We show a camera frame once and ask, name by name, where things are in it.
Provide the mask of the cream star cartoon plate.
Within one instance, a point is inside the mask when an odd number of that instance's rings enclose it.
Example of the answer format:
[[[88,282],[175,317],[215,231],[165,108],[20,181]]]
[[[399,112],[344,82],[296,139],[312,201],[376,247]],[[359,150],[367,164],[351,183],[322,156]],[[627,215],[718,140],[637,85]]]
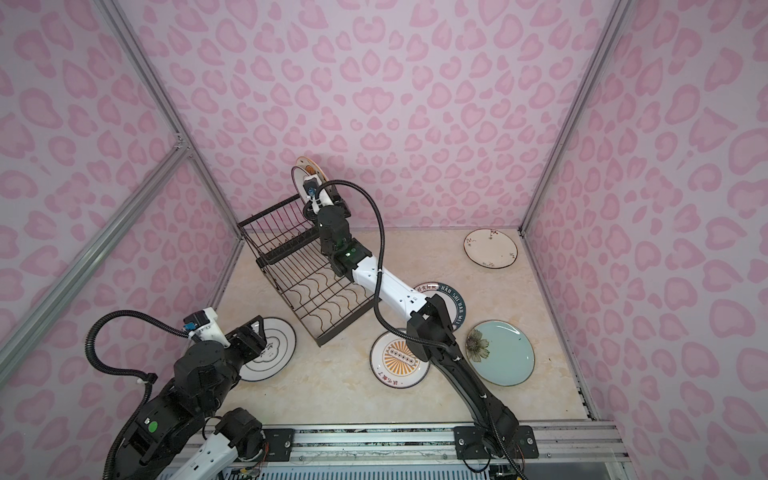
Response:
[[[322,182],[326,182],[329,180],[328,176],[320,168],[320,166],[316,162],[314,162],[312,159],[306,156],[298,157],[296,159],[296,165],[310,175],[317,174],[320,177]]]

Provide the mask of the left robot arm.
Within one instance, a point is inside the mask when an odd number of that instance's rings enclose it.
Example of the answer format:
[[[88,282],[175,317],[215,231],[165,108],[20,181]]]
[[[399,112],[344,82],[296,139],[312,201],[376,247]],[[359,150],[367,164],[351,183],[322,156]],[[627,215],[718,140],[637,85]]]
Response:
[[[106,479],[154,479],[203,429],[241,379],[242,367],[266,349],[257,316],[217,340],[194,343],[174,364],[174,376],[138,408],[105,464]]]

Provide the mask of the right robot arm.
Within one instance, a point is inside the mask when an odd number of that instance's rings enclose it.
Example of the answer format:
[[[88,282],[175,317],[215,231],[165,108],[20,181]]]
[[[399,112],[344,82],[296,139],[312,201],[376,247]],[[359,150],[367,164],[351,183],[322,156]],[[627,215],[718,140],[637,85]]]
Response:
[[[383,266],[385,231],[378,208],[379,253],[373,254],[350,231],[346,205],[323,186],[307,188],[306,207],[318,229],[321,253],[339,277],[373,294],[374,315],[385,330],[406,341],[422,362],[437,368],[467,405],[482,442],[493,456],[514,464],[514,436],[519,421],[483,384],[462,353],[445,301],[411,288]]]

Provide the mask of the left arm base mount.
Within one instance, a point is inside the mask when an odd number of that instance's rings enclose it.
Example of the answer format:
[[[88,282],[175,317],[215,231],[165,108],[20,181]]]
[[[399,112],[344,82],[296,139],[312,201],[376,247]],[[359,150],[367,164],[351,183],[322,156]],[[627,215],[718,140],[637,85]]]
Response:
[[[293,450],[296,430],[267,428],[249,432],[236,443],[241,462],[288,462]]]

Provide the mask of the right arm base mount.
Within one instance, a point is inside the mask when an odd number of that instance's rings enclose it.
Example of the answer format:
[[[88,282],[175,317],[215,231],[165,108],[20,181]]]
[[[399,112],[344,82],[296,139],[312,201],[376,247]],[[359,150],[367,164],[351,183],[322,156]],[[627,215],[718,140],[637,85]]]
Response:
[[[502,457],[500,450],[494,451],[493,434],[475,425],[456,426],[452,429],[456,456],[460,460],[487,460],[491,455]],[[521,425],[511,438],[505,440],[507,452],[515,460],[538,459],[538,445],[531,426]]]

